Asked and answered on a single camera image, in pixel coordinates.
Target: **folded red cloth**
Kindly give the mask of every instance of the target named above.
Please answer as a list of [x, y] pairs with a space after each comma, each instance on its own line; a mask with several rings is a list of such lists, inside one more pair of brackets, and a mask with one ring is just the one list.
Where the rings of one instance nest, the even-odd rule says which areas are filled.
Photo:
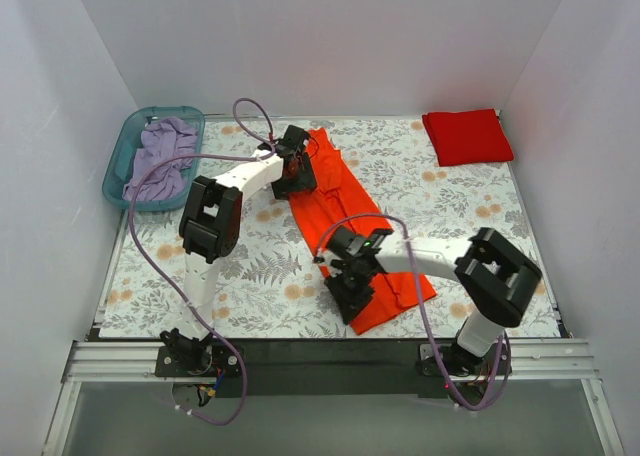
[[493, 109], [429, 113], [422, 115], [422, 122], [440, 166], [513, 160], [513, 151]]

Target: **floral tablecloth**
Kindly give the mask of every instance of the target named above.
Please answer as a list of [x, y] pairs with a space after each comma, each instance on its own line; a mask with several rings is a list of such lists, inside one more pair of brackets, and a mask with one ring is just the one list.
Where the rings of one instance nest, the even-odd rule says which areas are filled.
[[[422, 123], [416, 120], [279, 120], [276, 135], [288, 124], [327, 129], [333, 144], [383, 212], [403, 218], [412, 235], [471, 236], [482, 226], [502, 232], [536, 260], [529, 230], [506, 164], [438, 167]], [[264, 122], [248, 126], [264, 134]], [[202, 151], [248, 155], [255, 140], [229, 122], [206, 125]], [[198, 173], [214, 177], [234, 163], [201, 160]], [[184, 278], [184, 251], [178, 236], [182, 210], [137, 214], [140, 239], [164, 271]], [[234, 338], [355, 337], [345, 327], [320, 271], [286, 201], [271, 189], [258, 192], [242, 210], [240, 239], [225, 260], [210, 317], [223, 335]], [[473, 307], [461, 285], [431, 278], [438, 295], [426, 303], [434, 333], [454, 336]], [[182, 306], [177, 294], [136, 250], [129, 234], [119, 255], [101, 337], [157, 338], [170, 330]], [[522, 325], [513, 336], [559, 336], [554, 311], [541, 283]], [[417, 308], [367, 333], [370, 338], [424, 337]]]

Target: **plastic bin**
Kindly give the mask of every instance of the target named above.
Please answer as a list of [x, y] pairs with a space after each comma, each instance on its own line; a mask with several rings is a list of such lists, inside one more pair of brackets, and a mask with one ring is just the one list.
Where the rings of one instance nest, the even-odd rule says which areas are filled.
[[[102, 194], [111, 204], [120, 209], [128, 209], [130, 202], [122, 198], [124, 185], [131, 180], [133, 175], [133, 159], [136, 150], [142, 147], [140, 136], [144, 128], [156, 119], [164, 119], [175, 116], [184, 120], [187, 124], [198, 130], [198, 140], [195, 152], [202, 148], [202, 136], [204, 134], [204, 115], [191, 106], [177, 108], [159, 108], [153, 106], [136, 111], [122, 125], [118, 142], [111, 155], [111, 161], [107, 167], [107, 173], [102, 182]], [[137, 201], [136, 211], [170, 211], [185, 205], [189, 196], [191, 181], [196, 176], [199, 159], [194, 159], [190, 168], [184, 169], [182, 175], [187, 180], [187, 186], [172, 198], [162, 201]]]

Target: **white floral tablecloth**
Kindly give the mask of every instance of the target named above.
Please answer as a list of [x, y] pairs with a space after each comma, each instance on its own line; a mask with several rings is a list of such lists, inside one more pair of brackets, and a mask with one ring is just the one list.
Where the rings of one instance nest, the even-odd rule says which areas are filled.
[[[276, 135], [288, 124], [324, 127], [355, 176], [383, 212], [403, 218], [413, 235], [471, 236], [492, 226], [536, 260], [533, 243], [506, 164], [438, 167], [422, 123], [416, 120], [276, 121]], [[264, 134], [264, 122], [248, 126]], [[255, 140], [233, 123], [206, 125], [202, 151], [248, 155]], [[214, 177], [234, 163], [201, 160], [199, 174]], [[293, 220], [289, 204], [271, 189], [245, 202], [240, 239], [225, 261], [218, 283], [215, 328], [233, 338], [355, 337], [342, 324], [320, 271]], [[182, 210], [137, 214], [140, 240], [160, 266], [183, 283], [184, 257], [178, 224]], [[438, 295], [426, 303], [434, 333], [454, 336], [472, 308], [461, 285], [431, 278]], [[182, 306], [177, 294], [142, 259], [129, 234], [117, 263], [101, 337], [157, 338], [174, 327]], [[542, 283], [522, 325], [512, 336], [559, 336]], [[367, 333], [369, 338], [424, 337], [417, 308]]]

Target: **red garment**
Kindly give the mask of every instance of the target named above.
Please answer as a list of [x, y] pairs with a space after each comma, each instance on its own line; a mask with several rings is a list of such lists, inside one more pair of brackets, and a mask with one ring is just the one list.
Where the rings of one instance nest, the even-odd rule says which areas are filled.
[[[309, 130], [312, 140], [307, 147], [318, 187], [315, 191], [294, 193], [289, 196], [293, 217], [313, 251], [322, 234], [334, 223], [359, 213], [380, 213], [367, 192], [344, 164], [340, 151], [335, 149], [324, 129]], [[345, 223], [351, 231], [368, 236], [376, 228], [391, 228], [384, 218], [360, 218]], [[329, 275], [322, 268], [325, 278]], [[435, 291], [422, 276], [422, 294], [425, 299]], [[373, 300], [351, 322], [357, 334], [395, 318], [418, 304], [418, 297], [410, 273], [378, 274], [371, 285]]]
[[493, 109], [422, 116], [440, 166], [513, 160], [513, 151]]

